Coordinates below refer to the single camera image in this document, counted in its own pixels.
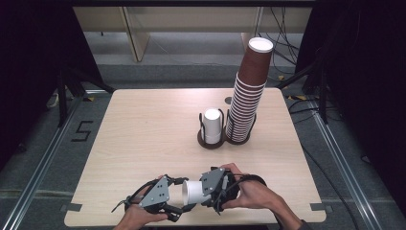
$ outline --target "stacked paper cup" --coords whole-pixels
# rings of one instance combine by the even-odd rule
[[[254,37],[248,42],[234,85],[226,135],[232,143],[245,143],[253,127],[271,61],[271,41]]]

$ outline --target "metal rail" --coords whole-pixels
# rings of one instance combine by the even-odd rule
[[[308,103],[310,108],[316,108],[317,104],[310,101]],[[375,214],[373,207],[368,201],[366,195],[362,191],[355,175],[353,174],[350,165],[348,164],[346,157],[343,152],[341,152],[338,143],[336,142],[334,135],[332,134],[329,126],[324,123],[323,119],[318,113],[315,112],[314,119],[320,131],[322,132],[323,137],[328,145],[330,153],[337,164],[337,167],[343,176],[343,179],[350,191],[350,194],[361,214],[362,219],[367,225],[368,229],[382,229],[382,226],[379,223],[379,220]]]
[[[38,166],[35,169],[34,174],[32,175],[30,181],[28,182],[27,186],[23,190],[18,198],[17,203],[15,204],[14,208],[10,212],[10,215],[3,226],[3,230],[13,230],[17,229],[20,225],[21,221],[23,220],[25,214],[27,213],[28,208],[30,207],[31,202],[35,196],[35,192],[38,189],[39,184],[41,183],[42,179],[45,176],[45,173],[48,171],[49,166],[52,163],[52,160],[56,154],[57,149],[60,146],[60,143],[65,136],[66,130],[68,129],[71,120],[77,111],[82,98],[74,98],[73,103],[70,107],[68,112],[68,117],[66,118],[64,124],[57,128],[54,137],[46,149],[44,155],[41,158]]]

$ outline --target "white cylinder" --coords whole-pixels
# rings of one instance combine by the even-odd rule
[[[185,180],[182,184],[183,205],[203,203],[211,198],[210,195],[203,195],[201,181]]]
[[[220,141],[222,129],[220,118],[220,111],[217,108],[209,108],[204,113],[202,139],[206,137],[207,144],[216,144]]]

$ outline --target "black metal cup holder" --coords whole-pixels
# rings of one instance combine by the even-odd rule
[[[250,130],[248,131],[247,138],[245,138],[245,140],[243,140],[241,142],[236,142],[236,141],[232,140],[233,136],[231,136],[231,137],[227,136],[227,134],[226,134],[227,126],[224,126],[224,113],[223,113],[223,111],[221,109],[218,109],[218,111],[220,111],[220,113],[221,113],[221,134],[220,134],[220,140],[215,144],[208,144],[206,142],[206,135],[203,135],[203,138],[202,138],[202,129],[203,129],[204,133],[206,133],[206,130],[205,130],[205,126],[203,124],[202,114],[201,113],[199,114],[200,129],[197,132],[197,142],[200,144],[200,146],[205,148],[205,149],[208,149],[208,150],[214,150],[214,149],[217,149],[217,148],[221,147],[224,144],[224,142],[228,142],[228,143],[230,143],[232,145],[243,145],[243,144],[245,144],[250,139],[251,130],[253,129],[254,124],[255,124],[255,122],[257,120],[257,113],[255,113],[255,115],[254,115],[254,121],[251,124]],[[233,135],[233,133],[234,133],[234,123],[235,122],[234,122],[233,118],[230,116],[230,109],[227,109],[227,122],[228,121],[230,121],[230,124],[232,124],[231,133]]]

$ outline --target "human hand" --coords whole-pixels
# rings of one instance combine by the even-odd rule
[[[234,163],[220,167],[230,170],[233,174],[235,174],[236,181],[239,181],[242,177],[241,170]],[[243,181],[239,183],[239,188],[240,193],[238,198],[224,203],[222,205],[223,209],[241,207],[251,209],[267,208],[273,210],[277,205],[276,203],[282,199],[268,187],[255,180]]]
[[[236,164],[231,163],[220,166],[226,170],[230,170],[236,181],[242,177],[241,170]],[[275,217],[281,222],[283,229],[294,230],[302,226],[302,221],[293,213],[284,199],[270,190],[265,185],[255,180],[247,180],[238,184],[240,192],[239,196],[234,200],[229,200],[222,205],[223,209],[230,208],[251,208],[251,209],[269,209],[274,213]]]
[[[149,187],[145,187],[142,191],[140,191],[139,196],[143,196],[148,188]],[[137,230],[150,222],[158,222],[168,218],[168,215],[165,213],[151,214],[145,209],[139,207],[138,203],[141,201],[139,196],[136,196],[131,200],[134,204],[128,207],[122,220],[114,228],[114,230]]]

